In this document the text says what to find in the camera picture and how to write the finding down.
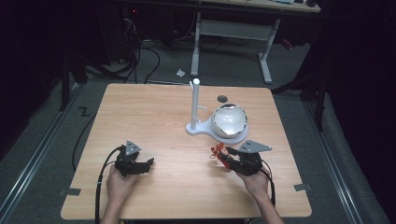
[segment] white bowl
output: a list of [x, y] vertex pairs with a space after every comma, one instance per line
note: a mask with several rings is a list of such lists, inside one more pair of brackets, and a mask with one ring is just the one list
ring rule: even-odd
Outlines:
[[235, 138], [245, 130], [248, 117], [239, 105], [220, 106], [212, 116], [212, 128], [223, 138]]

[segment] wooden table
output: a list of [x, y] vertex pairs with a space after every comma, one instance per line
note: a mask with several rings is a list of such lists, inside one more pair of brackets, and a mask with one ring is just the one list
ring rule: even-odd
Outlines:
[[[220, 105], [218, 96], [242, 106], [247, 113], [247, 139], [273, 148], [261, 152], [271, 166], [276, 185], [276, 209], [282, 217], [307, 217], [311, 207], [270, 90], [265, 88], [200, 87], [198, 118], [206, 120]], [[121, 218], [245, 218], [260, 212], [242, 180], [210, 159], [216, 142], [206, 134], [189, 135], [190, 86], [110, 84], [105, 92], [62, 209], [64, 219], [94, 219], [96, 182], [109, 152], [126, 140], [142, 148], [139, 161], [155, 158], [141, 175]], [[108, 175], [105, 170], [104, 181]], [[107, 202], [101, 191], [101, 211]]]

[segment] desk leg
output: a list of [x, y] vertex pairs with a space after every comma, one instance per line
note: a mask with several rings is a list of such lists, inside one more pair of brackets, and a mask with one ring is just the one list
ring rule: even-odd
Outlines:
[[198, 77], [200, 33], [201, 33], [201, 12], [197, 12], [197, 22], [195, 25], [195, 46], [194, 46], [194, 52], [192, 53], [192, 63], [191, 63], [192, 77]]
[[267, 41], [267, 46], [265, 47], [265, 51], [264, 51], [264, 53], [259, 54], [260, 65], [262, 66], [262, 75], [264, 76], [264, 82], [266, 84], [272, 83], [271, 74], [270, 74], [270, 71], [268, 69], [268, 64], [267, 64], [267, 57], [270, 52], [271, 46], [274, 42], [274, 38], [275, 38], [277, 27], [279, 26], [279, 23], [280, 23], [280, 19], [275, 20], [274, 26], [272, 27], [271, 32], [269, 34], [269, 38]]

